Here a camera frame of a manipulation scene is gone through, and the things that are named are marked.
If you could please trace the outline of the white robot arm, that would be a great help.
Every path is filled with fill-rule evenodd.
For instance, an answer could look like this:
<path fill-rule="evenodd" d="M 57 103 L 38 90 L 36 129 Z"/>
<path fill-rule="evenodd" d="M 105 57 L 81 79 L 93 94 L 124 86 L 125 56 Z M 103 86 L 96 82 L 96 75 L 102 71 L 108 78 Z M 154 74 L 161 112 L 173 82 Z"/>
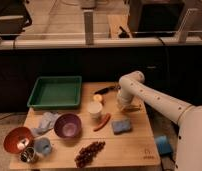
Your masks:
<path fill-rule="evenodd" d="M 202 105 L 195 106 L 144 85 L 141 71 L 119 79 L 118 104 L 126 108 L 138 97 L 179 126 L 175 171 L 202 171 Z"/>

